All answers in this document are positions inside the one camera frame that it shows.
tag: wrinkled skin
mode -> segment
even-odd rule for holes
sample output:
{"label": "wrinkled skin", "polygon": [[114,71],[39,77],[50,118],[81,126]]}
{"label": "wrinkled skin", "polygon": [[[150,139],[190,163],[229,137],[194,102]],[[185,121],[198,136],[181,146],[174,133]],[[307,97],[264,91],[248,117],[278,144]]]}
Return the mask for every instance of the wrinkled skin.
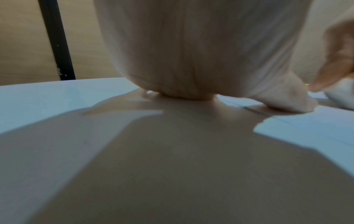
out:
{"label": "wrinkled skin", "polygon": [[317,106],[289,71],[312,0],[95,0],[115,67],[145,90],[194,100],[247,97]]}
{"label": "wrinkled skin", "polygon": [[354,6],[326,29],[323,42],[326,61],[309,86],[313,92],[335,88],[343,78],[354,78]]}

